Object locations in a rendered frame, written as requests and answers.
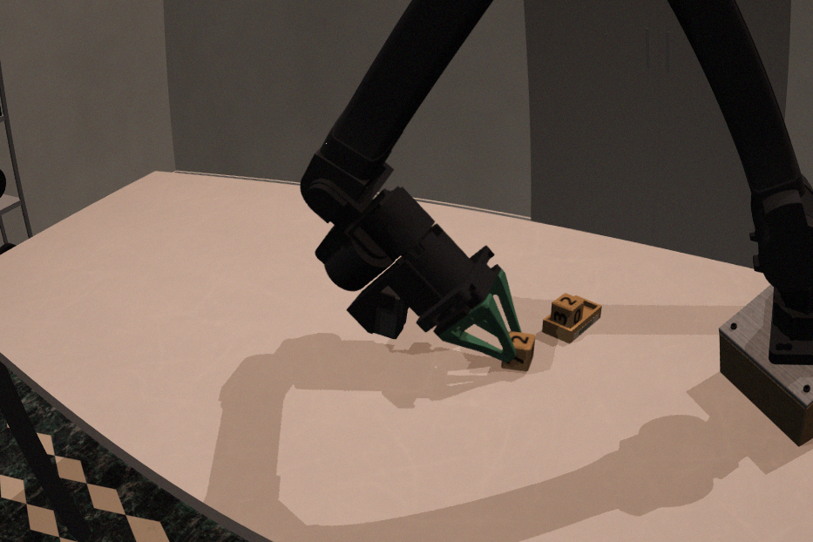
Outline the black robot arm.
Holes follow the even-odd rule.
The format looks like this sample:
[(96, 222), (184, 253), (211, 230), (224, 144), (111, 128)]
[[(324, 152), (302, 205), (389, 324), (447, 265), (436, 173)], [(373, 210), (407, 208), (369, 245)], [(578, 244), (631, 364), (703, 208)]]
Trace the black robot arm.
[[(301, 179), (309, 208), (335, 224), (315, 250), (330, 280), (357, 291), (388, 268), (347, 308), (368, 333), (397, 339), (408, 308), (420, 316), (443, 299), (408, 260), (394, 263), (424, 251), (435, 221), (403, 187), (376, 194), (394, 171), (392, 145), (492, 1), (411, 0)], [(813, 365), (813, 188), (768, 74), (735, 0), (667, 1), (749, 183), (754, 270), (775, 287), (769, 361)]]

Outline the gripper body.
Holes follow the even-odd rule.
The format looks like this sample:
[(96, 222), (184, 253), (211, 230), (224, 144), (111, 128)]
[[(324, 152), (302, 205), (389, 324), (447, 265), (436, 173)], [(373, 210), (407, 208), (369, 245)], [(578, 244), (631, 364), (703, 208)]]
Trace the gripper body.
[(441, 335), (486, 298), (501, 267), (486, 264), (495, 255), (487, 246), (469, 259), (438, 224), (418, 244), (424, 249), (421, 254), (411, 249), (395, 264), (408, 260), (443, 297), (416, 322), (424, 332), (437, 325), (433, 332)]

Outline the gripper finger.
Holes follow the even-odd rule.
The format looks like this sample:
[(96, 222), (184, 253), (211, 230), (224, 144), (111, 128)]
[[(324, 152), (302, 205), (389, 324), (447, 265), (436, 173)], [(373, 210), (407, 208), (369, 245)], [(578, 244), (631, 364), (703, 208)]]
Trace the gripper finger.
[[(513, 332), (522, 333), (513, 305), (512, 295), (508, 285), (506, 274), (502, 268), (498, 276), (496, 277), (496, 280), (494, 281), (493, 285), (491, 286), (489, 294), (498, 296), (502, 308), (505, 312), (505, 317), (506, 320), (508, 321), (510, 330)], [(496, 336), (492, 331), (490, 325), (487, 323), (487, 321), (476, 322), (475, 324), (479, 326), (481, 329), (484, 329), (487, 332), (491, 333), (492, 335)]]
[[(476, 322), (487, 321), (498, 338), (503, 349), (499, 349), (488, 342), (485, 342), (474, 335), (465, 332)], [(488, 356), (497, 358), (503, 362), (510, 362), (517, 357), (517, 352), (512, 343), (512, 339), (505, 326), (504, 320), (498, 310), (498, 306), (492, 296), (488, 294), (486, 298), (473, 308), (470, 313), (445, 330), (438, 337), (443, 342), (452, 343), (467, 349), (482, 352)]]

